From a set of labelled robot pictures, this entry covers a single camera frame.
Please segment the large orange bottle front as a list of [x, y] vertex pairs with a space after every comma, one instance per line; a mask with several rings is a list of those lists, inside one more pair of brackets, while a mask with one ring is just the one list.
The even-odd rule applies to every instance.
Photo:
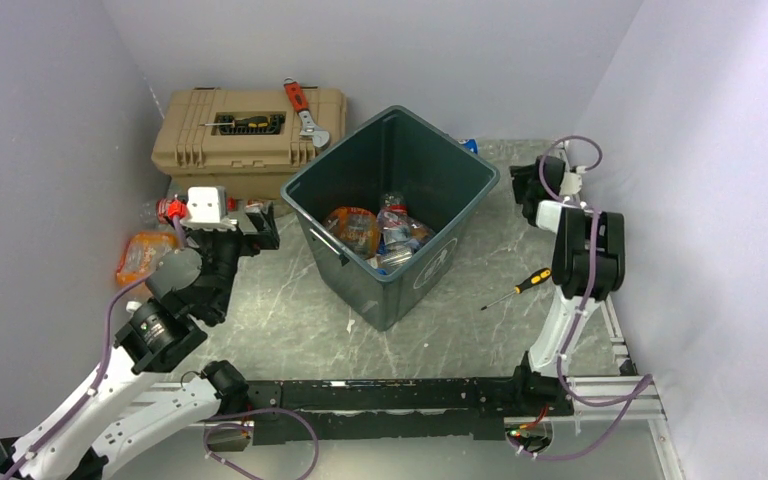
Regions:
[[381, 232], [377, 216], [359, 207], [339, 207], [325, 217], [325, 229], [359, 257], [373, 257], [379, 247]]

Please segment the clear bottle blue label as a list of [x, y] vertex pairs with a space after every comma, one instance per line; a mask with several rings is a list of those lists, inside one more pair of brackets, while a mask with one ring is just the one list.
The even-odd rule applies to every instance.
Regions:
[[377, 221], [383, 250], [386, 253], [401, 247], [416, 253], [435, 236], [435, 232], [430, 227], [401, 212], [381, 210], [377, 215]]

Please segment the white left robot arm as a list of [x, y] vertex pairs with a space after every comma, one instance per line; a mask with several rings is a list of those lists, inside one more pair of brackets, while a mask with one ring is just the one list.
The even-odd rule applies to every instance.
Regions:
[[128, 412], [225, 320], [239, 259], [279, 247], [271, 203], [248, 203], [234, 214], [225, 207], [186, 202], [185, 216], [174, 221], [181, 247], [140, 278], [149, 295], [131, 304], [120, 329], [105, 329], [97, 367], [37, 427], [0, 439], [2, 478], [107, 479], [191, 422], [214, 414], [232, 420], [245, 411], [244, 378], [214, 361], [164, 399]]

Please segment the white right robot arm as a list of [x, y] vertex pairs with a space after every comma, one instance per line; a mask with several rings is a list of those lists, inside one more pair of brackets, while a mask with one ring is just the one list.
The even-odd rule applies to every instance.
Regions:
[[515, 287], [517, 294], [552, 283], [554, 294], [543, 327], [514, 373], [511, 401], [534, 415], [566, 399], [570, 355], [583, 327], [626, 273], [625, 216], [596, 211], [564, 195], [573, 173], [554, 156], [511, 166], [515, 202], [529, 225], [555, 235], [551, 264]]

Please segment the blue cap bottle behind bin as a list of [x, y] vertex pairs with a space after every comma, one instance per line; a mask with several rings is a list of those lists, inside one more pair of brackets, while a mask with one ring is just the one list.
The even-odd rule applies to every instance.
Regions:
[[463, 148], [465, 148], [466, 150], [468, 150], [468, 151], [470, 151], [470, 152], [472, 152], [474, 154], [478, 153], [478, 144], [477, 144], [477, 141], [475, 139], [460, 140], [459, 144]]

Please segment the dark green plastic bin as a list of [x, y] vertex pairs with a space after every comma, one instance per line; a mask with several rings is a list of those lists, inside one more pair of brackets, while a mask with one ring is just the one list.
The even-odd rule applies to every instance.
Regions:
[[[466, 225], [500, 179], [499, 170], [403, 106], [391, 106], [330, 146], [281, 189], [320, 277], [378, 331], [401, 320], [449, 271]], [[394, 273], [378, 273], [327, 231], [339, 207], [377, 212], [388, 193], [434, 235]]]

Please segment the small clear bottle red cap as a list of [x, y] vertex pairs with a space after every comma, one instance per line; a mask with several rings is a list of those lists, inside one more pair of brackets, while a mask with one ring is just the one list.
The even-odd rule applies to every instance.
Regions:
[[275, 218], [281, 218], [292, 212], [292, 208], [283, 200], [249, 199], [246, 202], [244, 210], [246, 213], [262, 214], [266, 214], [271, 210]]

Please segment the tan plastic toolbox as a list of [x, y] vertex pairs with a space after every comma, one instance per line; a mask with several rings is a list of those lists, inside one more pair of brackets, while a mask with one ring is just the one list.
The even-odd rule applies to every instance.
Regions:
[[[204, 127], [227, 117], [267, 116], [265, 128]], [[151, 159], [182, 188], [222, 186], [234, 198], [276, 200], [281, 187], [320, 150], [299, 136], [301, 122], [283, 88], [174, 92]]]

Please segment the black yellow screwdriver on table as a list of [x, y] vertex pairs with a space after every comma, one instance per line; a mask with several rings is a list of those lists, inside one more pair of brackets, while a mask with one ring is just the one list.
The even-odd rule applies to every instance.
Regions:
[[509, 293], [504, 294], [500, 298], [489, 302], [488, 304], [482, 306], [480, 308], [480, 311], [485, 311], [488, 308], [495, 306], [496, 304], [499, 304], [505, 300], [507, 300], [510, 297], [520, 295], [524, 291], [530, 290], [532, 288], [535, 288], [543, 283], [546, 283], [552, 276], [552, 270], [548, 267], [541, 268], [537, 271], [532, 272], [527, 278], [525, 278], [520, 283], [516, 284], [513, 287], [513, 290]]

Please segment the clear bottle red label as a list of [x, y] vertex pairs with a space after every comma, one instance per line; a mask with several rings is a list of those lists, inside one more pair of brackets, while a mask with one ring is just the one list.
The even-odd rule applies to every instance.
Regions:
[[148, 228], [167, 224], [167, 209], [170, 200], [160, 198], [145, 202], [139, 209], [139, 218], [142, 224]]

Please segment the black yellow screwdriver in toolbox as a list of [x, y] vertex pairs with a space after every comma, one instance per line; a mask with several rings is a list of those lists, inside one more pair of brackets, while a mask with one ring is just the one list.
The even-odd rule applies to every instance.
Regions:
[[216, 122], [204, 123], [204, 127], [234, 127], [234, 128], [265, 128], [271, 124], [267, 116], [253, 116], [246, 118], [227, 117]]

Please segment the crushed orange bottle left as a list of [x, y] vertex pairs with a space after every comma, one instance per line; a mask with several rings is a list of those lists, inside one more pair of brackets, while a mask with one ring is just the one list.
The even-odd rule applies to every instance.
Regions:
[[137, 233], [128, 241], [120, 257], [115, 271], [117, 285], [124, 287], [151, 273], [160, 258], [177, 247], [178, 239], [173, 233], [163, 231]]

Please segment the red handled adjustable wrench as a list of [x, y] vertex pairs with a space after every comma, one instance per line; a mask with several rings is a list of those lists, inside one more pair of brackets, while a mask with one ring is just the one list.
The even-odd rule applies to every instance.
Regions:
[[313, 119], [309, 102], [300, 84], [293, 78], [287, 77], [283, 81], [283, 87], [301, 122], [299, 136], [309, 140], [316, 150], [326, 148], [330, 143], [330, 133]]

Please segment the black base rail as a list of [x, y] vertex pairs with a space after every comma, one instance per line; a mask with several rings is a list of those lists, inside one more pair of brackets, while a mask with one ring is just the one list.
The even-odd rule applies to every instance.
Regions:
[[511, 419], [546, 411], [512, 378], [252, 381], [240, 409], [259, 409], [258, 445], [305, 440], [466, 436], [500, 440]]

